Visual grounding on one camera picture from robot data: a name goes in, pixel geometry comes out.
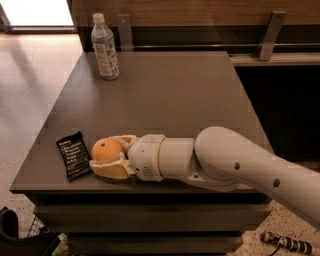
bottle label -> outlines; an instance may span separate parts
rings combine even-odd
[[[118,76],[118,60],[113,38],[105,43],[93,43],[99,71],[102,76]]]

table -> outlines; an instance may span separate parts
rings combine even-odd
[[[52,232],[83,254],[221,253],[270,213],[268,198],[243,186],[230,193],[93,173],[68,182],[55,142],[81,131],[91,150],[103,137],[196,137],[220,125],[271,150],[226,52],[122,52],[117,80],[100,79],[83,53],[10,190],[25,194]]]

orange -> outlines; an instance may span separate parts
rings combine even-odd
[[[107,160],[108,158],[122,152],[120,143],[112,138],[98,140],[92,148],[93,160]]]

black pouch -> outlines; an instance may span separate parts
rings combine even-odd
[[[56,144],[66,165],[69,181],[92,171],[89,165],[91,158],[80,131],[60,139]]]

gray tabletop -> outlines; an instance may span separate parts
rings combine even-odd
[[[227,53],[133,52],[119,53],[118,59],[119,78],[104,81],[94,54],[82,54],[12,192],[193,190],[177,184],[111,184],[94,174],[68,182],[56,141],[78,131],[89,152],[103,137],[150,133],[196,137],[202,129],[216,125],[271,150]]]

